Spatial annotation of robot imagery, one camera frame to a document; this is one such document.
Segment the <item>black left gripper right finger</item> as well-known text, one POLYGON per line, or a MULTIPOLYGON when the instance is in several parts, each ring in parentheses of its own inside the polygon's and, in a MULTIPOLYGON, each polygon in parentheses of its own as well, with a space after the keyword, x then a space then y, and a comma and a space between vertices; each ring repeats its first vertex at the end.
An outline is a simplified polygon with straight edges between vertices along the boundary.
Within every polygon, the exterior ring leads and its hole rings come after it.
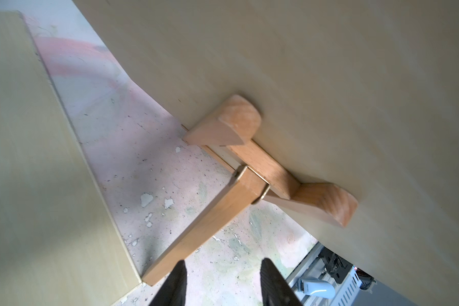
POLYGON ((263 305, 302 306, 296 294, 269 258, 264 258, 261 262, 260 283, 263 305))

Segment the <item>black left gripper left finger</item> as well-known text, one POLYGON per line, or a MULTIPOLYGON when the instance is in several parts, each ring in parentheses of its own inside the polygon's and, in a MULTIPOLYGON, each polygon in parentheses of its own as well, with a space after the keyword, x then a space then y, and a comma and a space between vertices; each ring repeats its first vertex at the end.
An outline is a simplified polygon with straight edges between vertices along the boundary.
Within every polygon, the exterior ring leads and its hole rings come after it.
POLYGON ((187 269, 184 260, 177 262, 149 306, 185 306, 187 269))

